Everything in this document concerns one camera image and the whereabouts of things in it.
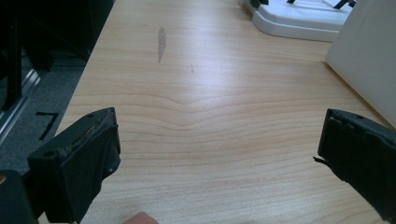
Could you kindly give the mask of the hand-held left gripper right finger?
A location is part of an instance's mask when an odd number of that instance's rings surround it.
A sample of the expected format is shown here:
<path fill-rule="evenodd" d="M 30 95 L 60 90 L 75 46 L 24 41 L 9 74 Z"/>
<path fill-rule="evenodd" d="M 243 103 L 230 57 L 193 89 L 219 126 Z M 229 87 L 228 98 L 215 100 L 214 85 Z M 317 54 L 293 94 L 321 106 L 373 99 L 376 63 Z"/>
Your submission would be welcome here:
<path fill-rule="evenodd" d="M 329 167 L 389 224 L 396 224 L 396 132 L 363 116 L 328 109 L 316 162 Z"/>

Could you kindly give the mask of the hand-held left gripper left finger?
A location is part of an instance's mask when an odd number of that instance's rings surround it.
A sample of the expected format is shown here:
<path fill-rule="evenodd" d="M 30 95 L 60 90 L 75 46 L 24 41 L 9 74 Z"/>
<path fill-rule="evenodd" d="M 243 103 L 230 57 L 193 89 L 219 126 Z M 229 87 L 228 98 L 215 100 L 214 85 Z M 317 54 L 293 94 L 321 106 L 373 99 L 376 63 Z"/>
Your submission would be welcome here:
<path fill-rule="evenodd" d="M 79 223 L 105 178 L 120 165 L 116 111 L 82 117 L 28 157 L 30 172 L 43 184 L 44 212 L 52 223 Z"/>

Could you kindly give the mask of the white flat panel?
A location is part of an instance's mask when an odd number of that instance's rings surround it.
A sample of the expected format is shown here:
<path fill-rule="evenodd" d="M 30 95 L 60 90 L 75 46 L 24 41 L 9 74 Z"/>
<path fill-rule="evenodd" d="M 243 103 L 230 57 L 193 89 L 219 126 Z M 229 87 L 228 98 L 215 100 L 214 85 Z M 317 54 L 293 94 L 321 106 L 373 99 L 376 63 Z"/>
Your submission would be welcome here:
<path fill-rule="evenodd" d="M 359 0 L 325 60 L 396 128 L 396 0 Z"/>

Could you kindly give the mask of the white plastic stand base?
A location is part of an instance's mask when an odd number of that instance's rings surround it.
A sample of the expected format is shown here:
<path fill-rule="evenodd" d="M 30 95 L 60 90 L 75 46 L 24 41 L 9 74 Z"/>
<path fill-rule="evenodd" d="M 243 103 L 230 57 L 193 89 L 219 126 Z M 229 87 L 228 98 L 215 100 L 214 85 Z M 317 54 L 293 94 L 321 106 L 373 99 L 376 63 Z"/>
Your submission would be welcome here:
<path fill-rule="evenodd" d="M 238 0 L 258 30 L 289 38 L 333 42 L 357 0 Z"/>

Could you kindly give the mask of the metal floor rail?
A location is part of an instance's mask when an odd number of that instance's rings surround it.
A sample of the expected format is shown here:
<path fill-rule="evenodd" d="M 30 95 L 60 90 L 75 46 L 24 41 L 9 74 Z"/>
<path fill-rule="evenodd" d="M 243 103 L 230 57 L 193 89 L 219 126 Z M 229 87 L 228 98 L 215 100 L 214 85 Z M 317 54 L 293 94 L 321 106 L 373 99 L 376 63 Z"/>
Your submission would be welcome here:
<path fill-rule="evenodd" d="M 24 108 L 35 93 L 42 77 L 35 69 L 31 69 L 21 83 L 21 96 L 8 111 L 0 110 L 0 146 L 21 116 Z"/>

